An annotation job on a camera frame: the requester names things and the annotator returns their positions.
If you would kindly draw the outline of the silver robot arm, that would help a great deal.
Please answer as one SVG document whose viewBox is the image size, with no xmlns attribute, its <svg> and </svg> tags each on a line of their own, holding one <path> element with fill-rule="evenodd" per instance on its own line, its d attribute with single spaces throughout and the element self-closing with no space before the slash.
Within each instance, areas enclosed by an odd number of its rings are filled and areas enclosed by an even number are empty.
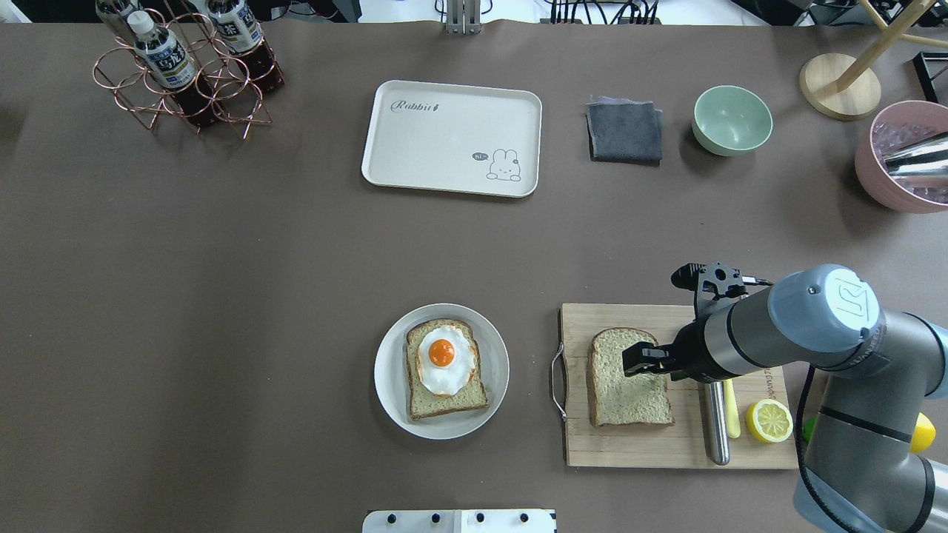
<svg viewBox="0 0 948 533">
<path fill-rule="evenodd" d="M 720 262 L 672 276 L 695 293 L 695 318 L 673 342 L 626 348 L 627 377 L 654 372 L 714 383 L 806 362 L 826 372 L 815 428 L 797 452 L 793 505 L 827 532 L 944 532 L 944 463 L 911 452 L 922 401 L 946 395 L 946 330 L 887 312 L 840 264 L 776 283 Z"/>
</svg>

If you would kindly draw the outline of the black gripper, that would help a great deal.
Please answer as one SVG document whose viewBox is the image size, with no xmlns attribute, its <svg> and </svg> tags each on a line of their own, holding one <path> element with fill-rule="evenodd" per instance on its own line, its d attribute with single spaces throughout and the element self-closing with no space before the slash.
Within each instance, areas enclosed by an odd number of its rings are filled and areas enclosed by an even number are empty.
<svg viewBox="0 0 948 533">
<path fill-rule="evenodd" d="M 704 325 L 698 321 L 681 328 L 667 350 L 651 342 L 640 341 L 622 353 L 623 373 L 633 375 L 663 375 L 670 373 L 672 381 L 693 379 L 698 383 L 713 382 L 713 358 L 704 340 Z M 664 364 L 672 358 L 670 369 Z"/>
</svg>

